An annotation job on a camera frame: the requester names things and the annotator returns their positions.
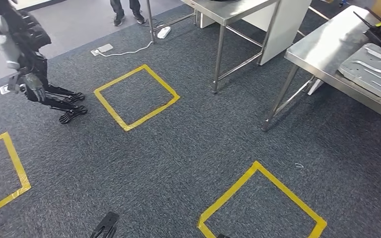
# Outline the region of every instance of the gray carpet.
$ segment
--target gray carpet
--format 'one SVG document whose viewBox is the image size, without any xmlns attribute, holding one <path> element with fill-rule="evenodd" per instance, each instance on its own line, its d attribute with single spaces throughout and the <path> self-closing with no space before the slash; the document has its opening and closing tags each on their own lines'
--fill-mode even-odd
<svg viewBox="0 0 381 238">
<path fill-rule="evenodd" d="M 180 6 L 157 19 L 166 22 L 189 12 Z M 302 31 L 322 23 L 309 12 Z M 263 38 L 244 22 L 234 27 Z M 201 30 L 187 20 L 138 54 L 90 54 L 107 43 L 115 52 L 148 44 L 148 28 L 134 25 L 51 59 L 51 81 L 87 96 L 82 104 L 89 113 L 68 125 L 58 123 L 60 112 L 21 95 L 0 95 L 0 134 L 8 131 L 31 183 L 29 191 L 0 208 L 0 237 L 88 237 L 114 211 L 120 214 L 118 238 L 202 238 L 196 227 L 201 213 L 256 160 L 327 221 L 321 237 L 381 237 L 381 116 L 324 85 L 262 132 L 262 119 L 291 64 L 282 54 L 262 67 L 249 64 L 213 95 L 208 82 L 217 37 L 217 26 Z M 224 49 L 224 68 L 258 51 L 230 32 Z M 142 64 L 181 98 L 125 132 L 93 91 Z M 292 89 L 308 77 L 299 72 Z M 170 99 L 145 74 L 102 93 L 128 122 Z M 0 199 L 19 186 L 2 146 Z M 261 173 L 206 224 L 216 235 L 232 238 L 302 238 L 314 226 Z"/>
</svg>

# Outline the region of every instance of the black pants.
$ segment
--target black pants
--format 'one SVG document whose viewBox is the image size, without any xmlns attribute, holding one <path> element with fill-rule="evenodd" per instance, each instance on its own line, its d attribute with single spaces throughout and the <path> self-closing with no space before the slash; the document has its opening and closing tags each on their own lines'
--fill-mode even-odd
<svg viewBox="0 0 381 238">
<path fill-rule="evenodd" d="M 110 5 L 112 5 L 113 11 L 120 16 L 123 16 L 124 10 L 122 8 L 121 0 L 110 0 Z M 141 4 L 139 4 L 139 0 L 129 0 L 129 7 L 131 8 L 132 12 L 139 13 L 141 9 Z"/>
</svg>

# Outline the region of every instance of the table top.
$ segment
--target table top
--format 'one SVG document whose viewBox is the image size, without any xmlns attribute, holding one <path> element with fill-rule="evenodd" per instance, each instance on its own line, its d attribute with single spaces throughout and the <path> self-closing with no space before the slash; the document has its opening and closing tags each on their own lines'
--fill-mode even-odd
<svg viewBox="0 0 381 238">
<path fill-rule="evenodd" d="M 279 0 L 182 0 L 182 2 L 223 26 L 240 20 L 277 1 Z"/>
<path fill-rule="evenodd" d="M 381 114 L 380 97 L 338 72 L 346 59 L 369 42 L 363 34 L 367 26 L 354 11 L 371 24 L 379 22 L 367 10 L 350 6 L 288 48 L 285 58 Z"/>
</svg>

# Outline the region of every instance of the floor marking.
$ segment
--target floor marking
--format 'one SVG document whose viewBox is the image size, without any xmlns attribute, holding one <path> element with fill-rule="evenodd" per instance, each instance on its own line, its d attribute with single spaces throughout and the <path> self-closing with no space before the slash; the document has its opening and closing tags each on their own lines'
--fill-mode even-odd
<svg viewBox="0 0 381 238">
<path fill-rule="evenodd" d="M 300 200 L 290 189 L 288 189 L 280 180 L 266 170 L 258 161 L 255 161 L 253 165 L 240 177 L 235 184 L 231 186 L 217 201 L 214 202 L 208 209 L 206 209 L 199 218 L 198 228 L 205 235 L 206 238 L 216 238 L 212 231 L 205 225 L 205 221 L 214 214 L 227 200 L 239 190 L 243 184 L 250 179 L 256 171 L 260 171 L 265 177 L 267 177 L 275 186 L 283 191 L 294 203 L 296 203 L 304 212 L 306 212 L 315 222 L 316 225 L 308 238 L 318 238 L 325 229 L 326 221 L 316 214 L 309 206 L 307 206 L 302 200 Z"/>
<path fill-rule="evenodd" d="M 15 199 L 16 197 L 23 194 L 25 191 L 29 190 L 31 188 L 30 182 L 28 181 L 27 174 L 24 171 L 24 168 L 21 164 L 21 161 L 18 157 L 17 152 L 15 151 L 14 145 L 12 143 L 12 140 L 8 134 L 8 132 L 5 132 L 0 135 L 0 140 L 3 140 L 6 149 L 8 150 L 8 154 L 11 157 L 12 164 L 14 165 L 15 171 L 17 172 L 18 178 L 21 182 L 21 188 L 17 191 L 13 192 L 12 194 L 8 195 L 6 198 L 2 199 L 0 201 L 0 208 Z"/>
<path fill-rule="evenodd" d="M 132 124 L 126 124 L 124 122 L 124 120 L 115 112 L 115 110 L 112 108 L 112 106 L 110 106 L 110 104 L 107 102 L 107 100 L 103 97 L 103 95 L 101 94 L 101 91 L 112 86 L 113 84 L 115 83 L 118 83 L 120 82 L 121 80 L 133 75 L 134 73 L 136 72 L 139 72 L 141 70 L 146 70 L 153 78 L 155 78 L 165 89 L 167 89 L 167 91 L 169 91 L 170 94 L 173 95 L 173 98 L 165 105 L 153 110 L 152 112 L 150 112 L 149 114 L 145 115 L 144 117 L 142 117 L 141 119 L 135 121 L 134 123 Z M 110 113 L 110 115 L 112 115 L 112 117 L 115 119 L 115 121 L 126 131 L 128 130 L 131 130 L 139 125 L 141 125 L 142 123 L 144 123 L 146 120 L 150 119 L 151 117 L 159 114 L 162 110 L 166 109 L 168 106 L 172 105 L 174 102 L 176 102 L 180 96 L 175 92 L 175 90 L 173 88 L 171 88 L 163 79 L 161 79 L 154 71 L 152 71 L 152 69 L 150 69 L 150 67 L 148 67 L 146 64 L 132 70 L 131 72 L 121 76 L 120 78 L 117 78 L 99 88 L 97 88 L 96 90 L 94 90 L 94 94 L 96 95 L 97 99 L 101 102 L 101 104 L 103 104 L 103 106 L 106 108 L 106 110 Z"/>
</svg>

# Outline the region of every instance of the electrical outlet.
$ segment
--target electrical outlet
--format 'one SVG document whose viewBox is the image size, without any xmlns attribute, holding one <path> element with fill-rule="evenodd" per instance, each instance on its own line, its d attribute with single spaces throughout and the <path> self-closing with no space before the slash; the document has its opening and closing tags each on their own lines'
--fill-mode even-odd
<svg viewBox="0 0 381 238">
<path fill-rule="evenodd" d="M 104 53 L 104 52 L 109 51 L 109 50 L 111 50 L 111 49 L 113 49 L 113 46 L 110 45 L 110 44 L 106 44 L 106 45 L 100 46 L 100 47 L 98 47 L 98 48 L 96 48 L 96 49 L 93 49 L 93 50 L 91 51 L 91 53 L 92 53 L 94 56 L 97 56 L 97 55 L 99 55 L 99 52 L 100 52 L 100 53 Z"/>
<path fill-rule="evenodd" d="M 7 94 L 9 93 L 10 91 L 8 90 L 8 84 L 0 87 L 0 93 L 3 95 L 3 94 Z"/>
</svg>

